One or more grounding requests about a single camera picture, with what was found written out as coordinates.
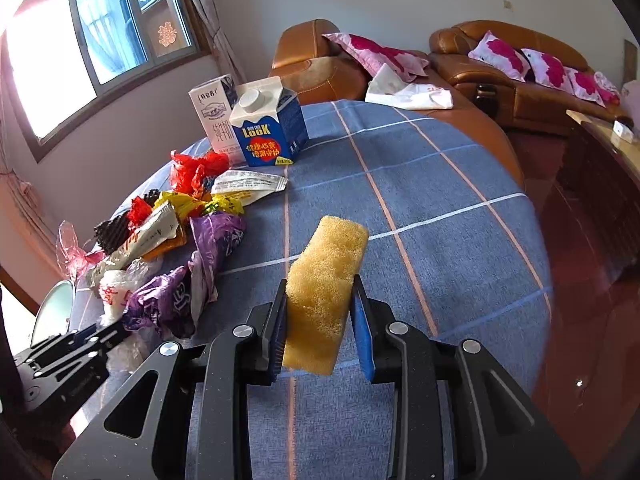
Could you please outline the blue plaid tablecloth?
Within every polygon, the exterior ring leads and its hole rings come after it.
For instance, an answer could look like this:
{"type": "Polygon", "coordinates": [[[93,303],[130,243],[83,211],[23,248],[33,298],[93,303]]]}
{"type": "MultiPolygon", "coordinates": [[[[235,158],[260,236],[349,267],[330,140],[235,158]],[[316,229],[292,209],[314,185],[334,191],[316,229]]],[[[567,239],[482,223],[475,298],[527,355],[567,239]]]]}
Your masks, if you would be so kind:
{"type": "MultiPolygon", "coordinates": [[[[370,232],[366,291],[444,341],[477,336],[526,390],[549,333],[551,278],[530,200],[477,142],[384,106],[304,110],[310,139],[288,187],[249,206],[246,234],[217,273],[218,298],[192,326],[206,341],[270,300],[327,214],[370,232]]],[[[371,386],[346,338],[330,377],[284,372],[248,392],[258,479],[378,479],[391,386],[371,386]]]]}

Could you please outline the window with grey frame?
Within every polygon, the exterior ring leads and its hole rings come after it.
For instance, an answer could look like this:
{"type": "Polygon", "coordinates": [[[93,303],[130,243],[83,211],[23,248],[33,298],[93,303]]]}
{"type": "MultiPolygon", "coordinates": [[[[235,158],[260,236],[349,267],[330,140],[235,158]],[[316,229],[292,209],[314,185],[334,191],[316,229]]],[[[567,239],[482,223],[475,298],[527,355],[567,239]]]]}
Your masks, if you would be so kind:
{"type": "Polygon", "coordinates": [[[191,0],[23,0],[1,68],[40,162],[107,105],[208,51],[191,0]]]}

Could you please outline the white printed snack wrapper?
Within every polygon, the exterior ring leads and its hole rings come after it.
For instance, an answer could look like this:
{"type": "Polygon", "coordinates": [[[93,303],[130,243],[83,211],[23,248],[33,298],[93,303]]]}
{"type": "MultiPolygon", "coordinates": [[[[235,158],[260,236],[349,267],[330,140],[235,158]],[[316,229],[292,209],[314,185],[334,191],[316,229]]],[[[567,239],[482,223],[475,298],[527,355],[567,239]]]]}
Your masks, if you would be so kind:
{"type": "Polygon", "coordinates": [[[210,194],[236,198],[242,206],[286,189],[288,179],[277,174],[248,170],[227,170],[216,177],[210,194]]]}

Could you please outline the white tall milk carton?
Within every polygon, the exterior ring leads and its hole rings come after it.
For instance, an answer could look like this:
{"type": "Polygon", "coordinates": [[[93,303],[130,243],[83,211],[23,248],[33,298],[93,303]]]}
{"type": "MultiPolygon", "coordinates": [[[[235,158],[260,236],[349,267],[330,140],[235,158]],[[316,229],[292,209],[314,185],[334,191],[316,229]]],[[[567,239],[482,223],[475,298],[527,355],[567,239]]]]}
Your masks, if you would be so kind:
{"type": "Polygon", "coordinates": [[[205,81],[192,88],[189,96],[212,149],[226,154],[232,168],[244,166],[244,155],[229,122],[238,102],[233,77],[225,74],[205,81]]]}

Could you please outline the black corrugated wrapper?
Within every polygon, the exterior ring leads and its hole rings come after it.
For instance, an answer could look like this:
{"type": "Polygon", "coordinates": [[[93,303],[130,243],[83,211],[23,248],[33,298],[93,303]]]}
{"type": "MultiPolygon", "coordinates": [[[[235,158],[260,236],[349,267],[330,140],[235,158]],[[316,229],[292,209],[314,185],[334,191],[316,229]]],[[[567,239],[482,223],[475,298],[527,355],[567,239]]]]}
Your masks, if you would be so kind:
{"type": "MultiPolygon", "coordinates": [[[[160,197],[160,190],[152,188],[142,197],[151,207],[160,197]]],[[[105,220],[93,228],[96,244],[104,251],[104,254],[110,256],[116,249],[128,240],[132,232],[128,229],[128,220],[126,214],[128,210],[123,211],[118,216],[105,220]]]]}

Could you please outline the pink clear plastic bag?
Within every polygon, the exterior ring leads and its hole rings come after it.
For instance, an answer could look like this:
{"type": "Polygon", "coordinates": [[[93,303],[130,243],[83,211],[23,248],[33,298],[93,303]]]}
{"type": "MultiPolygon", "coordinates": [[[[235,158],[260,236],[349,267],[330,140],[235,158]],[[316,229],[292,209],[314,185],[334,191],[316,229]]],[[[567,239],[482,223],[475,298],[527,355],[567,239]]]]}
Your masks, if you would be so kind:
{"type": "Polygon", "coordinates": [[[102,249],[86,252],[79,246],[74,226],[64,220],[58,226],[56,262],[66,280],[76,283],[88,270],[105,258],[102,249]]]}

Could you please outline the beige orange snack wrapper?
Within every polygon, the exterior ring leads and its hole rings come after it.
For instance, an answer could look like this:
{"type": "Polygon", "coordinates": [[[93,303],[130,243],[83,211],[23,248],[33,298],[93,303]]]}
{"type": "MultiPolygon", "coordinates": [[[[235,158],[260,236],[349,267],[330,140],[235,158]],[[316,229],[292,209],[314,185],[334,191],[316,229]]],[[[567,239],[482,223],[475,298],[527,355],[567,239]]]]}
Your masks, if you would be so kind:
{"type": "Polygon", "coordinates": [[[87,284],[96,287],[106,271],[126,269],[134,260],[152,252],[166,240],[175,238],[179,228],[180,221],[174,206],[163,203],[160,208],[152,211],[122,246],[88,272],[87,284]]]}

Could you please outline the red orange blue wrapper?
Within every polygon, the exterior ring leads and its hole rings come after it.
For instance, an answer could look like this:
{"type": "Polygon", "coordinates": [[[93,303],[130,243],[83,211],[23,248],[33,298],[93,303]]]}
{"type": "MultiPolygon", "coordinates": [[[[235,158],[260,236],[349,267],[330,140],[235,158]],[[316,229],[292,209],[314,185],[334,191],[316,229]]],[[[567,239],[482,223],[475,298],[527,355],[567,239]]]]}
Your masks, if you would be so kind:
{"type": "Polygon", "coordinates": [[[146,219],[149,218],[151,212],[152,207],[142,197],[135,197],[131,201],[131,206],[126,214],[129,231],[132,232],[140,228],[146,219]]]}

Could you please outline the left side pink curtain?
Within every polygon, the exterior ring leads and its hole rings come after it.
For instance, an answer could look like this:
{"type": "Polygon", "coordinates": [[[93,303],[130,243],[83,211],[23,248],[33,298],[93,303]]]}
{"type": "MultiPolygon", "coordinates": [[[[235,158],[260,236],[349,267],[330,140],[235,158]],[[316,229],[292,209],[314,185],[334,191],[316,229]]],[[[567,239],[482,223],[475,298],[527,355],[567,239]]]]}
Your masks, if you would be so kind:
{"type": "Polygon", "coordinates": [[[1,170],[1,206],[29,248],[56,269],[55,235],[40,208],[35,189],[13,170],[1,170]]]}

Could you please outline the pink white sofa pillow right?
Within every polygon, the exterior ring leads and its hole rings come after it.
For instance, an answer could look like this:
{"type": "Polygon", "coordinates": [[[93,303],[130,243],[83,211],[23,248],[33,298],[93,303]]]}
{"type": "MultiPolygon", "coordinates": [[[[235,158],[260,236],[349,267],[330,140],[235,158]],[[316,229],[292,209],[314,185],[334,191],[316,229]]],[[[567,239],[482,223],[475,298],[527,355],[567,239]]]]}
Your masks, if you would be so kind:
{"type": "Polygon", "coordinates": [[[576,98],[603,107],[620,105],[620,92],[604,73],[580,72],[571,67],[565,73],[576,98]]]}

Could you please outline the yellow sponge block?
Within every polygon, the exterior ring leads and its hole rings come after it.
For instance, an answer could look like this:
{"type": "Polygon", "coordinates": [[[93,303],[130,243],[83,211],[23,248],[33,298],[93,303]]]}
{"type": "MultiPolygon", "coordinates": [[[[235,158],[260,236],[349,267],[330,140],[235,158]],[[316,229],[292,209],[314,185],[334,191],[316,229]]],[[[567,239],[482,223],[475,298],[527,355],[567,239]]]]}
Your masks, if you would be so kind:
{"type": "Polygon", "coordinates": [[[333,373],[368,240],[361,224],[322,217],[288,271],[284,366],[320,376],[333,373]]]}

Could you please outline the teal cartoon trash bin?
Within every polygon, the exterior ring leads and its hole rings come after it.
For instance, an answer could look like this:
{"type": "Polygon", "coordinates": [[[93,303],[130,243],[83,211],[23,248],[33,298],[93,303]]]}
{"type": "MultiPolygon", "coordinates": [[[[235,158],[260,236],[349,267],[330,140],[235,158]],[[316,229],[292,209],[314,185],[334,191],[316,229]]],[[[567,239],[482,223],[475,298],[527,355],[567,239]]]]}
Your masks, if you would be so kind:
{"type": "Polygon", "coordinates": [[[69,281],[60,281],[49,290],[37,312],[31,344],[68,332],[73,300],[74,289],[69,281]]]}

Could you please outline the pink white sofa pillow middle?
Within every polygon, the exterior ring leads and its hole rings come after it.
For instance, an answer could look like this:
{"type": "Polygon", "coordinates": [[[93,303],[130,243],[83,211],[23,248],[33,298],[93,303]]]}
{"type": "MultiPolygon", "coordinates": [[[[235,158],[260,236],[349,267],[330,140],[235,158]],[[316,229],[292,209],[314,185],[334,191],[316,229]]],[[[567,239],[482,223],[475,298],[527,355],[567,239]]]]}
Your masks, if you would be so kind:
{"type": "Polygon", "coordinates": [[[556,56],[527,48],[523,48],[522,52],[533,70],[536,84],[574,94],[565,67],[556,56]]]}

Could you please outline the wooden side cabinet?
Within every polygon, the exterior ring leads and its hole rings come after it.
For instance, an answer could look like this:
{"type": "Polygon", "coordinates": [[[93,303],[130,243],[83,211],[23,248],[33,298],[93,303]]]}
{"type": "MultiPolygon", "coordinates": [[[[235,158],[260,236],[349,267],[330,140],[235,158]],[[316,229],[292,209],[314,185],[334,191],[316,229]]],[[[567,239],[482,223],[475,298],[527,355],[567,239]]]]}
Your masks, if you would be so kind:
{"type": "Polygon", "coordinates": [[[558,180],[574,193],[598,232],[611,266],[639,262],[639,144],[610,122],[568,110],[573,133],[558,180]]]}

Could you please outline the pink white sofa pillow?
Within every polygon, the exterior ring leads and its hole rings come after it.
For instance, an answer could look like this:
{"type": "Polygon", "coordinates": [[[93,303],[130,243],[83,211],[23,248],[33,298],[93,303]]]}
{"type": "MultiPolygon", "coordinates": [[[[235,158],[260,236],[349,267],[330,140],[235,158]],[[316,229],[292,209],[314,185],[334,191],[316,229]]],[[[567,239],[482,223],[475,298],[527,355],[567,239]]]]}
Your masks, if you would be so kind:
{"type": "Polygon", "coordinates": [[[574,94],[565,67],[556,56],[527,48],[523,48],[522,52],[533,70],[536,84],[574,94]]]}
{"type": "Polygon", "coordinates": [[[580,72],[571,67],[565,73],[576,98],[603,107],[620,105],[620,92],[604,73],[580,72]]]}
{"type": "Polygon", "coordinates": [[[506,41],[491,30],[485,32],[477,46],[468,53],[471,60],[490,65],[508,78],[524,82],[530,70],[529,62],[506,41]]]}

